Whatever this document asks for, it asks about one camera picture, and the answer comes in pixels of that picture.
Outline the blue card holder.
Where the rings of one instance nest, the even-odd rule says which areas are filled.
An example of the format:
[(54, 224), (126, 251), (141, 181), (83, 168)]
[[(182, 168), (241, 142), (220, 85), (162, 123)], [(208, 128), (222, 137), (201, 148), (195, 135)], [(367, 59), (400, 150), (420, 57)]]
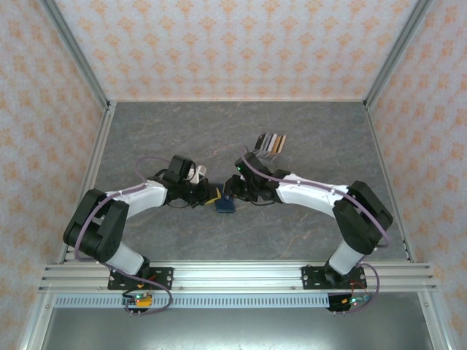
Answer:
[(215, 201), (215, 208), (219, 214), (233, 214), (236, 211), (234, 200), (224, 195)]

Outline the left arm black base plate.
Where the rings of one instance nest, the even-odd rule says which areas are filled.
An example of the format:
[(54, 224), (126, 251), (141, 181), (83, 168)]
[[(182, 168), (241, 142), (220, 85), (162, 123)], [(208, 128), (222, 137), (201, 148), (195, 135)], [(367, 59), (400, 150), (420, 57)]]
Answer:
[[(141, 279), (147, 279), (153, 282), (157, 282), (167, 289), (171, 289), (173, 281), (173, 268), (167, 267), (146, 267), (143, 268), (136, 276)], [(107, 289), (109, 290), (161, 290), (160, 287), (155, 287), (152, 284), (146, 282), (137, 281), (130, 277), (124, 276), (117, 271), (111, 271), (109, 275), (109, 281), (107, 284)]]

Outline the aluminium side rail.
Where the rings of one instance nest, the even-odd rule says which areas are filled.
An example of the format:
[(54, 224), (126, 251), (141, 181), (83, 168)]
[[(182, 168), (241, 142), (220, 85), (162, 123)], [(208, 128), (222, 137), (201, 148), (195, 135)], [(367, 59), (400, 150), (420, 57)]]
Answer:
[(110, 104), (104, 111), (101, 116), (101, 122), (99, 125), (98, 132), (96, 134), (96, 139), (93, 144), (93, 149), (90, 154), (90, 159), (88, 161), (88, 166), (86, 168), (85, 177), (83, 179), (81, 190), (78, 194), (75, 208), (80, 204), (85, 193), (92, 189), (96, 183), (96, 178), (98, 176), (99, 167), (101, 164), (102, 155), (104, 153), (105, 145), (107, 142), (109, 130), (112, 124), (112, 120), (115, 113), (115, 104)]
[(387, 186), (387, 191), (390, 196), (391, 205), (393, 207), (393, 216), (395, 218), (395, 221), (397, 222), (397, 226), (398, 226), (399, 233), (401, 236), (400, 241), (404, 245), (407, 260), (410, 263), (416, 263), (417, 255), (414, 251), (414, 246), (412, 244), (411, 237), (407, 232), (406, 223), (404, 221), (403, 215), (399, 208), (399, 202), (398, 202), (397, 195), (395, 193), (394, 186), (393, 186), (393, 177), (390, 173), (390, 169), (388, 168), (388, 162), (386, 161), (383, 155), (383, 147), (377, 135), (376, 124), (372, 120), (371, 113), (368, 109), (365, 110), (365, 113), (366, 113), (366, 119), (368, 121), (368, 125), (370, 127), (371, 135), (373, 136), (375, 147), (377, 149), (377, 154), (378, 154), (379, 161), (382, 167), (382, 173), (384, 175), (385, 183)]

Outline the grey metal panel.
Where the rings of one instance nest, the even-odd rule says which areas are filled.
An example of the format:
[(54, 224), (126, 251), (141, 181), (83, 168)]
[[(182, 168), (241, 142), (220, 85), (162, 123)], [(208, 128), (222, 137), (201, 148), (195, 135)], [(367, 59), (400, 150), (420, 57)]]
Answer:
[(320, 308), (56, 309), (43, 350), (434, 350), (415, 310), (372, 306), (346, 316)]

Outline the aluminium corner post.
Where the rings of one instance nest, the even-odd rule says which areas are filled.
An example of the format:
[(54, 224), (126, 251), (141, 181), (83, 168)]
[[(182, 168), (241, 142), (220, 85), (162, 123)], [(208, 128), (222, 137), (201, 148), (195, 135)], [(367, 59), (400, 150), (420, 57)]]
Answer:
[(427, 11), (430, 9), (433, 0), (417, 0), (414, 9), (410, 13), (407, 21), (397, 36), (394, 45), (379, 70), (376, 79), (369, 89), (368, 95), (363, 99), (363, 106), (366, 111), (369, 111), (375, 105), (377, 98), (382, 92), (390, 79), (393, 70), (397, 66), (408, 47), (412, 37), (415, 35), (417, 29), (425, 18)]
[(85, 57), (77, 38), (72, 33), (69, 24), (66, 22), (56, 0), (38, 0), (38, 2), (42, 5), (42, 8), (47, 13), (51, 23), (55, 26), (59, 37), (76, 63), (78, 70), (82, 74), (99, 106), (103, 110), (108, 110), (110, 104), (109, 99), (94, 74), (88, 59)]

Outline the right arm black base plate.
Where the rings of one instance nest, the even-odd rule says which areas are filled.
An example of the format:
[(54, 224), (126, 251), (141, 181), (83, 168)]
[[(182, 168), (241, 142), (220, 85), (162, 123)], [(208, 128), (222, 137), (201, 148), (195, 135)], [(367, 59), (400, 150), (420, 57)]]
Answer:
[(362, 267), (354, 267), (341, 275), (329, 266), (306, 265), (301, 268), (304, 289), (365, 289), (366, 275)]

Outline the aluminium mounting rail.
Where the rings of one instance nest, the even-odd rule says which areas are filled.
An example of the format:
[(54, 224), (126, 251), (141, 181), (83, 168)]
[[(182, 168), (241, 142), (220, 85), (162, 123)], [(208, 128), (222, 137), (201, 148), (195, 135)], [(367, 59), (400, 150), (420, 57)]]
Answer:
[[(154, 262), (155, 267), (171, 267), (174, 292), (213, 293), (299, 293), (303, 260), (242, 260)], [(436, 291), (440, 281), (428, 263), (407, 260), (377, 260), (364, 267), (367, 291), (425, 292)], [(48, 265), (39, 284), (40, 292), (104, 292), (109, 271), (96, 262), (66, 261)]]

